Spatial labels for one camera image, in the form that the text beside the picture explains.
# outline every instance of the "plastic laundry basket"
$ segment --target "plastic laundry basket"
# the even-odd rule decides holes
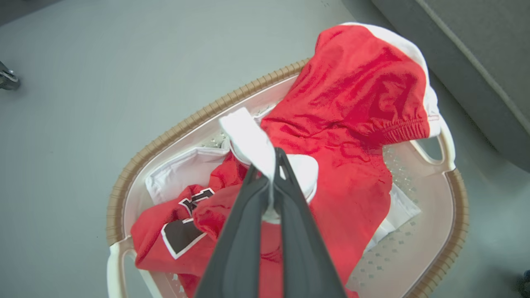
[[[146,177],[176,155],[197,146],[219,146],[220,117],[246,107],[258,114],[284,98],[307,60],[270,73],[223,96],[147,145],[127,164],[114,185],[107,213],[109,296],[126,297],[123,258],[135,257],[130,229],[153,205]],[[415,141],[384,148],[394,182],[422,213],[364,254],[347,287],[361,298],[427,297],[458,256],[469,226],[467,196],[455,167],[451,133],[443,122],[438,137],[442,160]],[[176,274],[140,270],[154,297],[186,297]]]

